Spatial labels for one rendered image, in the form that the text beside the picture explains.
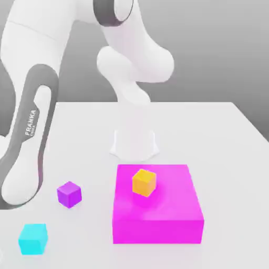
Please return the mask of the small orange cube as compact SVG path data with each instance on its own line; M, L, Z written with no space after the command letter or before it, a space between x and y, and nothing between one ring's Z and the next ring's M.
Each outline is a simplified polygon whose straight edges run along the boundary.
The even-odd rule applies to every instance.
M132 191L144 197L149 197L156 189L157 176L154 172L140 169L132 177Z

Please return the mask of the small purple cube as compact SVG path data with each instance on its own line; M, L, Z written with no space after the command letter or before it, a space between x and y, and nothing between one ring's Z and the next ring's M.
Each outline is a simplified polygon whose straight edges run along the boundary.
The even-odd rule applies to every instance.
M80 186L69 181L57 188L58 202L70 209L82 201Z

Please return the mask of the small cyan cube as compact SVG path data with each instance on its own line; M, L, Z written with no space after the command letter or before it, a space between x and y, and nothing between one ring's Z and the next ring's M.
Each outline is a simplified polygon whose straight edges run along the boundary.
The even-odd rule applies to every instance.
M48 241L45 223L25 224L18 238L22 255L43 255Z

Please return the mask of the large magenta box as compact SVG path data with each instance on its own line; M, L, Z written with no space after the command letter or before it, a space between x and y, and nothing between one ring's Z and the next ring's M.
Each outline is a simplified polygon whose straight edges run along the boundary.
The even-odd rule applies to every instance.
M149 197L132 191L140 170L157 176ZM204 216L186 164L120 164L112 213L114 244L200 244Z

